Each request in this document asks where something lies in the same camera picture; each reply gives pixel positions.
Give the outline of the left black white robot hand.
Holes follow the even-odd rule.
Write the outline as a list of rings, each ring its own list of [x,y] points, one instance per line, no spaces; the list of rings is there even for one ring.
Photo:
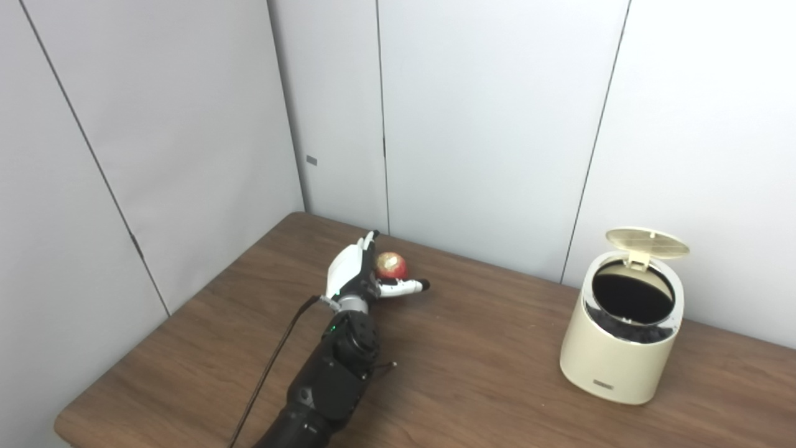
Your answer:
[[[426,279],[381,277],[376,269],[376,238],[372,230],[355,244],[336,255],[326,275],[326,292],[321,300],[336,313],[369,313],[369,308],[383,298],[403,297],[430,289]]]

